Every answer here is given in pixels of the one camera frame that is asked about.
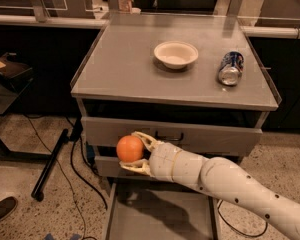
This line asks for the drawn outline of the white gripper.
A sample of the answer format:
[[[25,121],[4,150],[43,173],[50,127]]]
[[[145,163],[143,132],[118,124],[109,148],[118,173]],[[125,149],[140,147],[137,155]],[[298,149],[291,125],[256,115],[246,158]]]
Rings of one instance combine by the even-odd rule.
[[[207,161],[201,155],[185,151],[170,143],[161,143],[154,137],[143,132],[135,131],[132,136],[139,138],[145,148],[152,152],[149,161],[141,159],[134,162],[120,161],[120,166],[134,173],[150,176],[166,182],[196,189],[202,167]]]

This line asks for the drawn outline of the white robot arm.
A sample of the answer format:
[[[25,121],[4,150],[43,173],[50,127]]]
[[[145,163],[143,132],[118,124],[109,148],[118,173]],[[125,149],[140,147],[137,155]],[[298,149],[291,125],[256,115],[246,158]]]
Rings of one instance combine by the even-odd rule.
[[[244,208],[290,240],[300,240],[300,204],[263,186],[236,163],[206,158],[135,131],[116,145],[120,166]]]

